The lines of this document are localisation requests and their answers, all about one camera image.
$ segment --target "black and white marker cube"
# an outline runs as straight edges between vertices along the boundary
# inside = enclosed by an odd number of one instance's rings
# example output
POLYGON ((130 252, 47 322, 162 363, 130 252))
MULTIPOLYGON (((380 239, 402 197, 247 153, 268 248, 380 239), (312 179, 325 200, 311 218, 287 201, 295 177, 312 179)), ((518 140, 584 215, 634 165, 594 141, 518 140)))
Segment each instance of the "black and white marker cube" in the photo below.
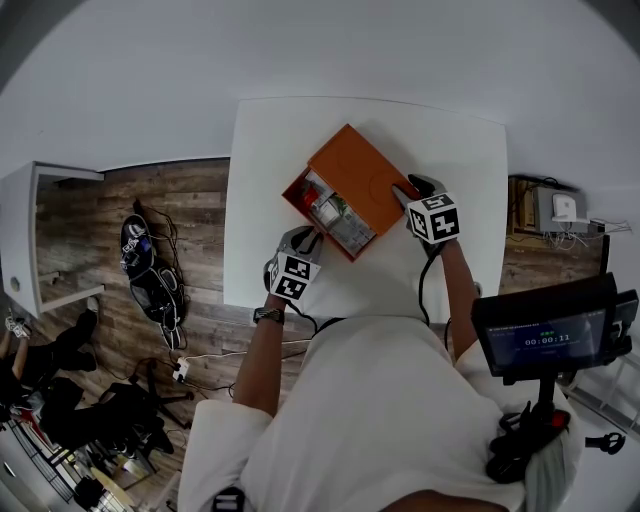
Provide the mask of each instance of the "black and white marker cube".
POLYGON ((315 263, 278 252, 271 266, 269 291, 284 299, 300 300, 319 271, 320 266, 315 263))
POLYGON ((414 235, 430 244, 457 238, 460 234, 458 209, 450 192, 414 201, 407 209, 414 235))

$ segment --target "white shirt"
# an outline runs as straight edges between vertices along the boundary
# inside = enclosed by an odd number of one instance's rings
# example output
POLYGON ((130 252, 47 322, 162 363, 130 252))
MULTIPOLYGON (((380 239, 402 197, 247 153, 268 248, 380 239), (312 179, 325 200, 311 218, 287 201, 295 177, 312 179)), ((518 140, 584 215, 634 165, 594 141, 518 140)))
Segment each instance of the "white shirt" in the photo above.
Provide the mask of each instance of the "white shirt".
MULTIPOLYGON (((478 342, 454 367, 416 319, 343 320, 314 338, 275 418, 198 404, 179 510, 210 512, 231 485, 244 490, 245 510, 259 512, 373 512, 421 490, 517 510, 524 486, 485 474, 488 446, 504 412, 537 393, 537 382, 493 378, 478 342)), ((554 401, 572 412, 557 389, 554 401)), ((577 463, 581 439, 571 432, 577 463)))

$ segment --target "digital timer display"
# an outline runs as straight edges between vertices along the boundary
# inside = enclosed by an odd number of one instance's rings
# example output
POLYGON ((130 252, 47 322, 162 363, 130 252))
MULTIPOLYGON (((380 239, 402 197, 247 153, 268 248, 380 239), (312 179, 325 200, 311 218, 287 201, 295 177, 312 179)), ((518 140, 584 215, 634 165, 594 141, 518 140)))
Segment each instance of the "digital timer display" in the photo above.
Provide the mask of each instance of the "digital timer display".
POLYGON ((605 310, 528 325, 487 329, 495 363, 501 367, 558 362, 600 351, 605 310))

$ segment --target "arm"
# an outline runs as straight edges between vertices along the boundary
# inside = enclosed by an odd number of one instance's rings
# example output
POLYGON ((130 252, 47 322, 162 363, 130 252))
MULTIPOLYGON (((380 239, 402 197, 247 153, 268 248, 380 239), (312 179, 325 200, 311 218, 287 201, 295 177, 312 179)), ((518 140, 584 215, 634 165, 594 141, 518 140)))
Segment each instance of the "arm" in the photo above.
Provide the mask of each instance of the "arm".
POLYGON ((453 351, 459 358, 478 339, 471 323, 471 306, 478 292, 457 240, 447 242, 441 256, 449 294, 453 351))
POLYGON ((11 344, 11 331, 7 329, 4 332, 2 343, 0 343, 0 361, 9 354, 9 346, 11 344))
POLYGON ((24 371, 24 365, 27 362, 27 352, 29 350, 29 341, 28 338, 20 338, 20 346, 18 347, 18 352, 16 352, 16 359, 13 362, 13 374, 16 376, 16 379, 20 380, 22 378, 22 372, 24 371))
MULTIPOLYGON (((280 297, 269 295, 264 307, 284 311, 286 304, 280 297)), ((258 322, 238 372, 234 403, 276 415, 280 398, 282 330, 283 326, 273 320, 264 318, 258 322)))

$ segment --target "black bag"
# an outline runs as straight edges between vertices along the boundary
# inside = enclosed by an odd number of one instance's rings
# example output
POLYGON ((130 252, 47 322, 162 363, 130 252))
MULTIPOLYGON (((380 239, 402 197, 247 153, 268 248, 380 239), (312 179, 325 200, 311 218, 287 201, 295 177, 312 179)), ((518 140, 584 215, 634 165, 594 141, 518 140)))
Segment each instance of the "black bag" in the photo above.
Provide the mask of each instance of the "black bag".
MULTIPOLYGON (((136 213, 127 217, 120 231, 120 266, 129 277, 131 295, 144 314, 160 326, 167 346, 176 350, 180 347, 178 326, 184 320, 186 309, 184 283, 179 272, 156 256, 153 235, 142 216, 140 203, 136 201, 133 208, 136 213)), ((168 220, 168 224, 173 233, 173 223, 168 220)), ((177 236, 166 238, 175 255, 177 236)))

